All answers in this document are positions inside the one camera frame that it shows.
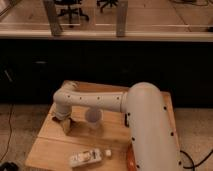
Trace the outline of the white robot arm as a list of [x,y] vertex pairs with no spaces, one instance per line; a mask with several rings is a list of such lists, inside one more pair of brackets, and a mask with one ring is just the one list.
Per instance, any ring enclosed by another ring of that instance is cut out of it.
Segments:
[[70,82],[53,95],[54,115],[64,120],[71,106],[97,107],[128,115],[137,171],[183,171],[180,150],[158,87],[148,82],[127,91],[81,92]]

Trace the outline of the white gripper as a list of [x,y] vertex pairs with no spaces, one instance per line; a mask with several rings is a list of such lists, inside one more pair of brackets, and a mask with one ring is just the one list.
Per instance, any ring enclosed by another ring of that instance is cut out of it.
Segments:
[[54,116],[62,121],[61,122],[61,127],[62,130],[65,134],[68,134],[71,130],[71,119],[67,117],[70,116],[71,113],[71,108],[69,106],[65,106],[65,105],[60,105],[60,104],[56,104],[55,105],[55,109],[53,111]]

